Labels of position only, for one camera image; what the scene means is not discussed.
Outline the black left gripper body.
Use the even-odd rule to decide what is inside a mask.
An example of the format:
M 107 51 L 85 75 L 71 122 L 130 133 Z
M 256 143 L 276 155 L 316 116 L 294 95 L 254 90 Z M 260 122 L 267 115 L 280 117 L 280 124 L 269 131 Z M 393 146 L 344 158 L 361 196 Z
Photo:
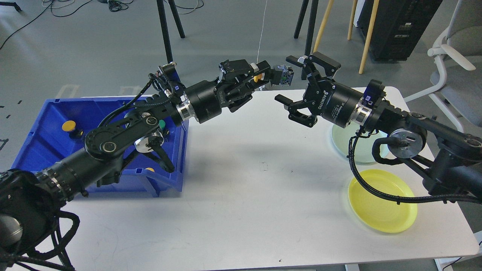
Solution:
M 218 78 L 213 81 L 203 80 L 185 89 L 186 98 L 194 110 L 199 123 L 204 123 L 222 113 L 222 108 L 229 108 L 234 113 L 252 99 L 253 76 L 236 76 L 233 79 Z

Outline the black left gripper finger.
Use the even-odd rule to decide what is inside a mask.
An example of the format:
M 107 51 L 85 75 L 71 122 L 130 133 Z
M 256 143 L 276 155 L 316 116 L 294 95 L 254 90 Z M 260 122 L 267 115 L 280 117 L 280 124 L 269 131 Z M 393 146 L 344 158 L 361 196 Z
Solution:
M 219 84 L 235 85 L 254 74 L 255 69 L 246 60 L 226 60 L 219 64 Z
M 251 88 L 256 89 L 265 84 L 281 84 L 283 71 L 277 66 L 271 67 L 269 62 L 261 61 L 260 63 L 251 63 L 253 72 L 251 72 Z

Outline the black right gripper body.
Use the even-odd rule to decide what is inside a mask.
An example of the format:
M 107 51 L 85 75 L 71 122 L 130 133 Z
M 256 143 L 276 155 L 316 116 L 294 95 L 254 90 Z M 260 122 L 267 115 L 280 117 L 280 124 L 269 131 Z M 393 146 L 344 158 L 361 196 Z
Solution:
M 303 100 L 312 115 L 321 116 L 334 125 L 345 128 L 363 94 L 330 79 L 308 83 Z

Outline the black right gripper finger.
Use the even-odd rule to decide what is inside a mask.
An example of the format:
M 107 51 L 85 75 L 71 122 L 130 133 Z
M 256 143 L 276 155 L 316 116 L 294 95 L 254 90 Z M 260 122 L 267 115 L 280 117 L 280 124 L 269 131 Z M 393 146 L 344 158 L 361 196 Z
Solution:
M 301 57 L 289 55 L 285 60 L 288 63 L 301 67 L 308 81 L 312 84 L 322 79 L 332 80 L 337 70 L 341 68 L 339 62 L 320 52 L 313 52 L 308 56 L 303 55 Z
M 314 105 L 313 101 L 300 100 L 294 102 L 293 100 L 281 94 L 276 95 L 275 100 L 284 105 L 285 110 L 287 110 L 289 113 L 289 120 L 292 120 L 310 128 L 312 128 L 317 123 L 318 119 L 316 115 L 305 115 L 298 111 L 299 109 L 310 108 L 310 106 Z

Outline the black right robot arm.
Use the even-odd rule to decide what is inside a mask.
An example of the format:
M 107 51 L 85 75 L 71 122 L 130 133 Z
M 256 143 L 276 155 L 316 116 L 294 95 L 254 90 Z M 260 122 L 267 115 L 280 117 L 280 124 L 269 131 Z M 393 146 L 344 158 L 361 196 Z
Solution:
M 384 97 L 384 86 L 372 80 L 361 93 L 336 82 L 333 77 L 340 63 L 319 53 L 286 57 L 301 67 L 308 85 L 300 101 L 282 95 L 275 100 L 288 111 L 289 119 L 312 127 L 321 116 L 341 128 L 354 122 L 360 126 L 348 142 L 348 161 L 360 185 L 382 199 L 397 204 L 426 202 L 472 202 L 481 204 L 481 139 L 449 128 L 420 113 L 409 113 L 394 107 Z M 360 138 L 372 132 L 386 137 L 375 140 L 372 156 L 377 163 L 405 164 L 423 178 L 429 193 L 423 197 L 404 197 L 381 192 L 369 185 L 355 165 L 355 148 Z

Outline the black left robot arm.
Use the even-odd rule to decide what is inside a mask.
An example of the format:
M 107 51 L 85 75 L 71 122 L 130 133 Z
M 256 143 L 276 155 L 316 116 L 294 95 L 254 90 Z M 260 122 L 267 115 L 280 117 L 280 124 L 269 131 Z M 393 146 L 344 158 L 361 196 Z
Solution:
M 266 61 L 226 60 L 220 75 L 186 88 L 175 63 L 160 66 L 131 101 L 109 113 L 84 138 L 79 151 L 34 174 L 21 169 L 1 173 L 1 270 L 31 264 L 73 271 L 66 247 L 80 220 L 62 211 L 78 194 L 96 183 L 118 183 L 122 170 L 139 154 L 166 172 L 175 166 L 162 148 L 160 122 L 179 126 L 189 118 L 206 122 L 227 107 L 233 113 L 265 84 L 290 84 L 280 67 Z

